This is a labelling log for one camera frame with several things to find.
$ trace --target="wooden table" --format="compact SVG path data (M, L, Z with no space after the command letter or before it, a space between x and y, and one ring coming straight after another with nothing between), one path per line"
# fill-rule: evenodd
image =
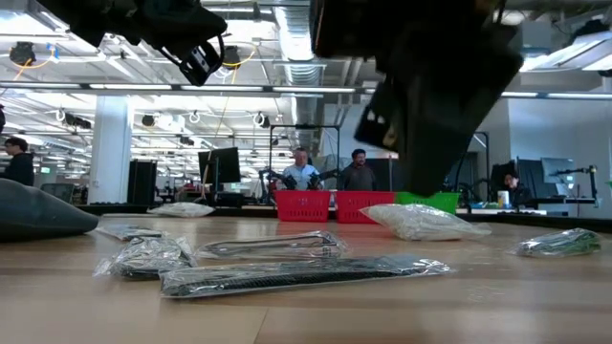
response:
M185 235L193 245L326 229L355 255L410 252L458 272L175 302L159 297L159 282L92 278L98 260L121 247L103 234L3 244L2 344L595 344L612 338L612 253L552 260L505 253L545 229L493 225L493 236L482 242L408 243L374 225L248 218L103 222L152 226Z

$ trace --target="clear plastic bag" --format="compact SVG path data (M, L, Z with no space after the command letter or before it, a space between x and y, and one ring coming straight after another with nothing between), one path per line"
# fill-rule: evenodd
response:
M196 266L186 238L135 238L117 255L102 259L93 275L152 280L162 272Z
M445 211L423 204L379 204L361 209L361 213L388 227L404 240L461 240L491 234L486 225L475 226Z
M175 203L175 204L164 204L155 209L148 209L146 212L149 214L172 216L172 217L183 217L183 218L196 218L207 216L214 211L213 207L194 204L194 203Z
M211 243L196 249L200 258L338 258L348 246L336 235L314 231L249 240Z
M163 296L194 298L448 272L438 261L390 255L180 269L161 279Z
M570 257L601 250L602 237L590 230L575 228L526 240L511 249L525 257Z
M106 235L114 236L121 241L130 241L141 237L161 238L165 236L165 233L162 231L136 225L105 225L99 226L96 230Z

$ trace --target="ceiling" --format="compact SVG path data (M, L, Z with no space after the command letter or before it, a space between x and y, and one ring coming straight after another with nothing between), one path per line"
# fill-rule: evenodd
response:
M99 48L69 33L68 27L35 3L23 0L18 6L3 9L0 5L0 80L30 82L76 83L138 83L188 84L183 75L161 54L146 43L132 46L122 37L107 34ZM308 1L292 1L294 5L308 5ZM233 5L204 1L214 6L217 13L248 11L248 3ZM287 61L280 39L282 32L276 23L265 18L276 17L277 3L260 1L264 20L229 20L226 46L236 46L241 59L235 71L222 68L207 85L288 85L291 69L307 68L317 74L313 86L353 86L378 81L381 76L373 62L348 59L309 59ZM563 13L571 18L582 13L607 10L609 1L509 1L506 20L515 24L524 20L549 20ZM34 43L36 61L22 69L9 60L9 51L16 41ZM299 42L304 49L305 42ZM57 163L62 173L70 176L86 174L91 158L91 130L66 126L61 119L71 114L95 125L96 96L75 93L34 93L0 90L0 101L5 105L8 125L5 131L35 132L25 138L37 152L37 159ZM160 169L172 175L197 175L197 151L215 147L238 146L245 175L254 176L256 169L267 160L270 130L256 124L259 114L271 123L295 124L303 118L295 115L295 99L291 97L219 97L219 96L150 96L132 95L130 102L135 112L133 129L133 158L156 159ZM143 116L162 116L172 126L147 127ZM340 122L336 113L314 110L309 120L315 124ZM179 131L193 137L195 144L184 145L173 134ZM290 150L303 143L295 130L278 132L274 147L273 167L281 169L291 163ZM313 147L318 141L310 142ZM255 156L252 150L258 150Z

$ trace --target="metal frame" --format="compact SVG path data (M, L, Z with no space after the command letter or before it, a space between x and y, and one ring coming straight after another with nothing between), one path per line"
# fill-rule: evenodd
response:
M320 130L320 129L336 129L337 132L337 139L336 139L336 153L338 154L338 157L336 158L336 169L340 169L340 126L339 125L312 125L312 124L296 124L296 125L290 125L290 124L272 124L270 125L270 151L269 153L269 157L268 157L268 166L270 168L272 168L272 150L273 150L273 145L272 142L274 140L273 138L273 132L275 128L294 128L296 130ZM339 177L336 177L336 183L339 183ZM271 199L271 194L268 193L268 203L270 203L270 199Z

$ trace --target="computer monitor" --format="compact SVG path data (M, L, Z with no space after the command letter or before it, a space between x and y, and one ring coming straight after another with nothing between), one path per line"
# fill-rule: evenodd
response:
M216 162L219 158L219 180L218 183L240 183L240 159L238 157L238 148L223 148L215 149L208 152L199 152L198 159L200 161L200 178L202 184L215 183L215 165L208 162ZM208 165L207 179L204 181L204 172Z
M542 169L545 183L573 184L576 182L574 173L559 174L559 172L576 169L576 164L571 159L542 158Z

